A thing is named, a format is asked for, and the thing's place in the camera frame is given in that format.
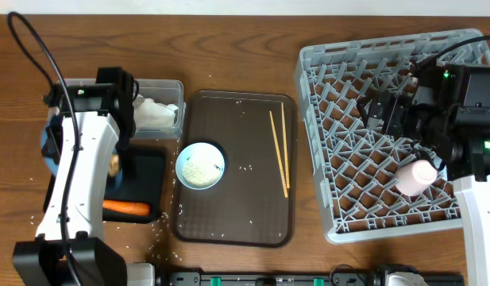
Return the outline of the pink cup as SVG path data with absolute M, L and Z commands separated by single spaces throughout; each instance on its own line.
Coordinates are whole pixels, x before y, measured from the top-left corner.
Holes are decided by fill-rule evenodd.
M 428 160 L 417 160 L 395 173 L 396 188 L 407 196 L 421 195 L 436 179 L 438 171 Z

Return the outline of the small light-blue rice bowl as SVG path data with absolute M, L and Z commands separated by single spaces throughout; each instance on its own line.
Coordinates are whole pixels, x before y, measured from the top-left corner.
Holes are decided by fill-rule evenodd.
M 184 187 L 201 191 L 213 187 L 223 177 L 225 167 L 225 158 L 217 147 L 197 142 L 178 155 L 175 173 Z

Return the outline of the white green wrapper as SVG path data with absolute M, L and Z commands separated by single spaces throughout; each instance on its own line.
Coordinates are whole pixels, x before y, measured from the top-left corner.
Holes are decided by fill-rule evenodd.
M 133 102 L 134 121 L 137 129 L 170 128 L 176 123 L 179 107 L 176 104 L 165 105 L 153 99 L 138 95 Z

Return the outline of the orange carrot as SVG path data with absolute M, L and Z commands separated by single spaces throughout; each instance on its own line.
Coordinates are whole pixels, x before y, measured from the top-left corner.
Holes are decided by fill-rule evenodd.
M 102 204 L 104 209 L 117 211 L 128 215 L 147 216 L 151 207 L 147 203 L 125 202 L 105 199 Z

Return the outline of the brown food scrap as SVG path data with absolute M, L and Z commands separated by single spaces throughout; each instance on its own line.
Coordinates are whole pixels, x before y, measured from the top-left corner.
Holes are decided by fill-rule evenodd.
M 120 165 L 119 155 L 113 153 L 110 158 L 108 176 L 116 177 L 120 171 L 121 171 L 121 165 Z

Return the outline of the large blue plate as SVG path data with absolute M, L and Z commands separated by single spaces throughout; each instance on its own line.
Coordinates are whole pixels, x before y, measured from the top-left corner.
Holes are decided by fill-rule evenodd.
M 53 177 L 56 177 L 59 168 L 60 154 L 62 150 L 62 121 L 63 117 L 60 115 L 54 115 L 48 120 L 47 125 L 41 132 L 41 155 L 44 158 L 44 162 L 48 166 Z M 118 154 L 117 149 L 114 149 L 112 154 Z M 121 171 L 116 177 L 110 177 L 107 173 L 106 180 L 106 193 L 116 192 L 122 184 L 123 171 L 122 162 L 120 160 Z

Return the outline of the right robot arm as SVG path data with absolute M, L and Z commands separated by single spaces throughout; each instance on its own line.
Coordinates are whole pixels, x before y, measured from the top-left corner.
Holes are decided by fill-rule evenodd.
M 468 283 L 490 285 L 490 66 L 432 64 L 414 73 L 415 95 L 358 100 L 364 125 L 431 149 L 460 207 Z

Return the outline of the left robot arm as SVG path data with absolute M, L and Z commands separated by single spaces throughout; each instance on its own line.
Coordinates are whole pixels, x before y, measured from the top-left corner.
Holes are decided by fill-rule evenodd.
M 104 242 L 102 205 L 112 153 L 135 133 L 138 83 L 120 67 L 95 82 L 64 79 L 45 97 L 42 153 L 57 166 L 44 218 L 31 242 L 18 242 L 13 264 L 27 285 L 126 285 L 125 260 Z

